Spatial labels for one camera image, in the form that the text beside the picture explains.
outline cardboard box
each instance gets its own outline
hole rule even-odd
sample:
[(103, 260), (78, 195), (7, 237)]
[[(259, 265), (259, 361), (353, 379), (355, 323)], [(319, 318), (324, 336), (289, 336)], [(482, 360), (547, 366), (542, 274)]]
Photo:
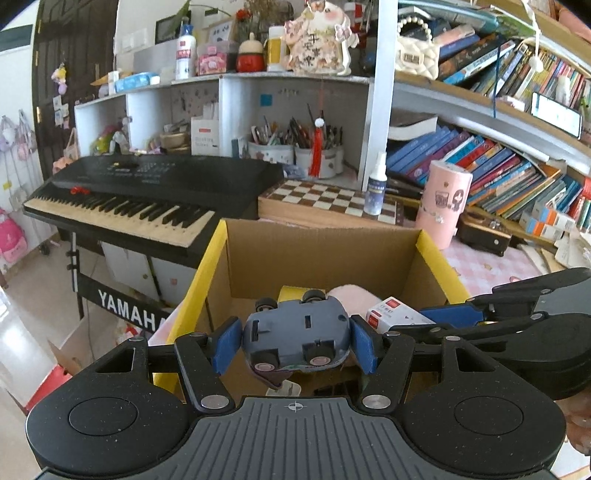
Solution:
[(191, 119), (191, 155), (220, 154), (219, 120)]
[(387, 298), (370, 308), (365, 316), (365, 321), (378, 333), (385, 333), (394, 325), (435, 323), (394, 297)]
[(576, 229), (576, 222), (567, 214), (558, 212), (553, 208), (544, 205), (534, 205), (534, 210), (531, 212), (532, 218), (539, 220), (546, 225), (553, 226), (563, 232), (572, 232)]
[[(278, 298), (281, 288), (326, 291), (359, 285), (379, 298), (394, 296), (416, 310), (464, 302), (470, 295), (429, 236), (405, 228), (306, 229), (251, 220), (220, 222), (181, 304), (168, 343), (195, 330), (211, 332), (228, 317), (245, 323), (257, 299)], [(302, 396), (347, 380), (357, 367), (295, 373)], [(265, 395), (238, 352), (222, 382), (232, 397)], [(178, 375), (155, 374), (154, 383), (176, 391)]]
[(539, 236), (540, 238), (547, 238), (553, 242), (561, 239), (564, 234), (563, 230), (559, 230), (551, 225), (546, 225), (545, 223), (532, 218), (531, 215), (526, 212), (521, 214), (519, 224), (523, 227), (523, 230), (525, 230), (526, 233)]

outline dark wooden door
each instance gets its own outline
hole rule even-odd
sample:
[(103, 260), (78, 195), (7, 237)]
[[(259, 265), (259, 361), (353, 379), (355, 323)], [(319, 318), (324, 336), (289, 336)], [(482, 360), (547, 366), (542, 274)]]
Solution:
[[(72, 128), (74, 103), (97, 94), (90, 84), (113, 70), (113, 39), (119, 0), (41, 0), (33, 49), (33, 111), (44, 179), (63, 156)], [(70, 129), (57, 127), (53, 98), (58, 95), (51, 74), (60, 63), (67, 69)]]

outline toy car wheel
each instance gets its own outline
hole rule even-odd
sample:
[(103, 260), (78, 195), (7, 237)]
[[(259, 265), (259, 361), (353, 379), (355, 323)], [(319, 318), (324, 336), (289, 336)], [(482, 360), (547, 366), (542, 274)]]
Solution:
[(266, 310), (274, 310), (277, 308), (277, 301), (270, 298), (258, 299), (255, 303), (256, 312), (264, 312)]
[(267, 373), (279, 368), (277, 356), (270, 352), (259, 352), (252, 358), (252, 367), (257, 372)]
[(335, 349), (327, 345), (315, 345), (304, 353), (306, 362), (313, 367), (323, 367), (335, 358)]
[(326, 300), (326, 295), (322, 290), (308, 290), (301, 298), (302, 303), (313, 303), (322, 300)]

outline white box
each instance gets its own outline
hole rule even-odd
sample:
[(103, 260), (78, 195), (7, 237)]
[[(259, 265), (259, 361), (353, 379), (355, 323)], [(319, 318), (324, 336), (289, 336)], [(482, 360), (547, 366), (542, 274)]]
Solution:
[(365, 316), (365, 321), (378, 333), (385, 333), (394, 325), (430, 325), (435, 323), (394, 297), (387, 298), (370, 308)]
[(191, 155), (219, 155), (219, 120), (191, 119)]

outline crosshair marking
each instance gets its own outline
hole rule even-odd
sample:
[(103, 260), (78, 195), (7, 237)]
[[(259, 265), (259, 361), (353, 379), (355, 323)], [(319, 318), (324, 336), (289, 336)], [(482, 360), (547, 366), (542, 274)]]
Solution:
[(293, 403), (290, 403), (289, 405), (286, 405), (286, 407), (289, 408), (291, 411), (300, 411), (302, 408), (304, 408), (304, 405), (295, 401)]

